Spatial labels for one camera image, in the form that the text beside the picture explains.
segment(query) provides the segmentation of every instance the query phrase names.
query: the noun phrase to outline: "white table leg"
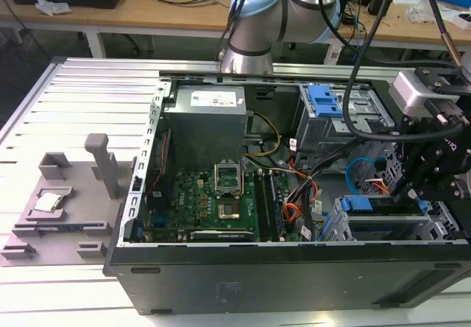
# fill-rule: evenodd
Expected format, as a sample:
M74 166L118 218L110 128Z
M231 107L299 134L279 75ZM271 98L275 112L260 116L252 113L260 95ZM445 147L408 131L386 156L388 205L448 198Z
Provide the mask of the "white table leg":
M23 39L17 29L3 28L2 31L15 45L21 45L23 43Z
M154 35L147 36L147 51L153 52L155 50L154 47Z
M339 61L340 52L343 46L343 43L340 41L329 43L329 49L325 55L324 64L329 64L332 66L336 65Z
M91 50L93 58L106 58L105 47L103 46L102 36L99 32L85 32L88 40L88 45Z

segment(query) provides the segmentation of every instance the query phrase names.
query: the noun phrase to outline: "wooden desk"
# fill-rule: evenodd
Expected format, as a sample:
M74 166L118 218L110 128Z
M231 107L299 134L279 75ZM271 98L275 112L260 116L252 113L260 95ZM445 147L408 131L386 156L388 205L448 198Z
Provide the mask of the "wooden desk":
M394 3L388 9L386 16L383 18L378 28L375 39L371 46L377 47L393 47L404 49L424 49L424 50L445 50L445 46L440 38L439 29L433 22L411 23L406 18L406 10L408 6L396 5ZM370 15L368 9L361 8L360 21L366 27L367 32L371 30L373 21L376 16ZM452 23L445 22L448 32L458 45L460 51L465 51L471 45L471 32L465 31ZM339 32L345 38L349 38L352 34L353 27L341 25ZM330 44L326 64L336 64L339 51L343 45L335 38L329 39Z
M225 6L229 6L230 3L230 0L218 1ZM94 57L106 57L100 32L218 38L226 26L228 14L228 9L219 4L188 8L156 0L121 0L114 10L72 7L72 13L49 17L34 6L16 5L12 0L8 0L8 2L30 29L84 32ZM405 17L406 9L405 6L391 4L372 46L444 49L436 25L434 23L413 24L408 22ZM366 9L362 8L360 20L370 31L375 17L370 16ZM445 24L461 50L471 44L470 32L446 22ZM2 1L0 1L0 27L21 27ZM344 37L350 37L352 27L341 26L340 33ZM332 47L330 52L340 48L339 41L335 38L331 38L328 43Z
M157 0L121 0L113 10L71 7L72 13L50 17L32 5L7 2L30 29L84 32L92 55L97 58L106 57L100 32L149 35L151 39L153 35L219 38L226 27L230 5L230 0L207 0L203 2L209 4L205 7L178 7ZM21 28L2 0L0 27Z

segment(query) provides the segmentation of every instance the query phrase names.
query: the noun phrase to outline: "white sticker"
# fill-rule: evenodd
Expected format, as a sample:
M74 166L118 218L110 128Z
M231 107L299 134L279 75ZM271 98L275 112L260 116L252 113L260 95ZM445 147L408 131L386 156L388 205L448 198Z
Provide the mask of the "white sticker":
M304 225L302 226L302 229L301 229L301 235L303 235L307 240L309 240L309 241L311 240L312 233Z
M59 231L59 228L56 228L56 227L45 227L45 228L38 228L39 231Z
M290 138L289 139L289 149L292 151L292 152L295 152L296 151L296 145L297 145L297 140L295 138Z
M320 200L316 200L314 202L314 208L312 208L312 212L318 215L322 215L322 202Z
M235 108L237 106L234 91L194 91L191 93L191 106L209 106Z

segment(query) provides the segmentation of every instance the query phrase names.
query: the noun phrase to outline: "computer chip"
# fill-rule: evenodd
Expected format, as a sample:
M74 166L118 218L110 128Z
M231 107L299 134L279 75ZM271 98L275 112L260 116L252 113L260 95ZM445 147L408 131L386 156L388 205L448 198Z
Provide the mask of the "computer chip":
M239 200L235 198L218 199L218 219L240 219L241 209Z

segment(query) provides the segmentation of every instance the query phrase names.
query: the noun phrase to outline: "yellow wire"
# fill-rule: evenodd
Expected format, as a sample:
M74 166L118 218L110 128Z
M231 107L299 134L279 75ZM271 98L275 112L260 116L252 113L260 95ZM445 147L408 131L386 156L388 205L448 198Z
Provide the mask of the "yellow wire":
M253 157L257 157L257 156L268 156L268 155L271 155L271 154L275 154L278 150L278 148L280 147L281 145L281 136L280 136L280 133L278 132L277 128L272 124L272 122L267 119L264 115L262 115L261 113L259 112L255 112L253 113L254 115L257 115L257 116L260 116L266 123L268 123L270 125L271 128L273 128L273 130L276 132L277 134L277 144L275 145L275 148L273 148L272 150L269 150L268 152L245 152L243 153L242 155L243 156L253 156Z

